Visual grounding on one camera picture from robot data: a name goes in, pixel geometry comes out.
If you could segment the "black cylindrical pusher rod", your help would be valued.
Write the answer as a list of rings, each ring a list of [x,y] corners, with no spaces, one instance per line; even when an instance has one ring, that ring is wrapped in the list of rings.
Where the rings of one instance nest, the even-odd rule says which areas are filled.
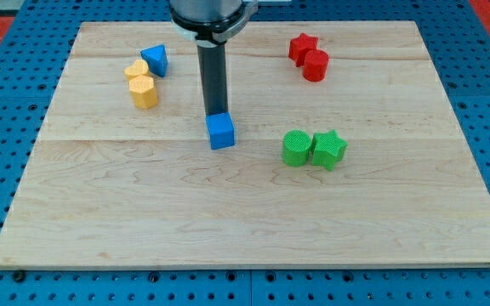
[[[197,47],[204,110],[207,116],[228,111],[225,45]]]

